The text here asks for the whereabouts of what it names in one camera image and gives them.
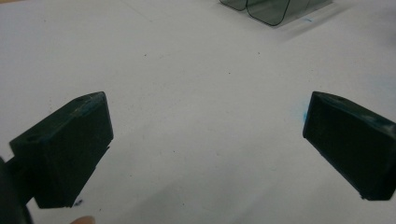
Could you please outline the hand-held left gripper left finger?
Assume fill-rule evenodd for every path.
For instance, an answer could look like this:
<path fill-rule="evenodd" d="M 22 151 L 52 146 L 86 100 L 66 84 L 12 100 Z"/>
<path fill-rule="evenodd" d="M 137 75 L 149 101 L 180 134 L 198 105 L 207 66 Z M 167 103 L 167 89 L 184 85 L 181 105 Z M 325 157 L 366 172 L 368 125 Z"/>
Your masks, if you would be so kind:
<path fill-rule="evenodd" d="M 113 139 L 106 94 L 82 95 L 10 142 L 20 199 L 71 207 Z"/>

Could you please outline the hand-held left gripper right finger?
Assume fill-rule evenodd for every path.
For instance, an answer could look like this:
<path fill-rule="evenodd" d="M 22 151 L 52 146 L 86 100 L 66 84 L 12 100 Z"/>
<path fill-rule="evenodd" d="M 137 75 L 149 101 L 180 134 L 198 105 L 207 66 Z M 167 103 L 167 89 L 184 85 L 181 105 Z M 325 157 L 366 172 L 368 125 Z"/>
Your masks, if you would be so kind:
<path fill-rule="evenodd" d="M 314 91 L 303 137 L 368 201 L 396 191 L 396 123 L 341 96 Z"/>

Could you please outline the clear plastic compartment box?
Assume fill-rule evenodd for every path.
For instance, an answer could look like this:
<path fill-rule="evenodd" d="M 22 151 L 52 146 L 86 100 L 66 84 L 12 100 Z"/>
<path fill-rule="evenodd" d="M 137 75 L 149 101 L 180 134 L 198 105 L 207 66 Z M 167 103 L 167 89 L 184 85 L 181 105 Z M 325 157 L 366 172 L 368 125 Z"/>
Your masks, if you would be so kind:
<path fill-rule="evenodd" d="M 269 26 L 283 23 L 309 14 L 329 5 L 332 0 L 219 0 L 224 6 L 237 11 L 246 10 L 248 15 Z"/>

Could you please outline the white table cover sheet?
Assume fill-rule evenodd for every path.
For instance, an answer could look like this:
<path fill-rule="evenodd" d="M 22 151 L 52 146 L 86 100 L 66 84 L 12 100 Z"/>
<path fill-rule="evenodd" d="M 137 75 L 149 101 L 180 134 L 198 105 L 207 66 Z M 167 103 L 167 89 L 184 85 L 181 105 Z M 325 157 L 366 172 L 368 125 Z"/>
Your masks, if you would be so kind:
<path fill-rule="evenodd" d="M 273 28 L 219 0 L 0 4 L 0 157 L 103 91 L 114 138 L 71 208 L 35 224 L 396 224 L 304 139 L 310 96 L 396 122 L 396 0 L 332 0 Z"/>

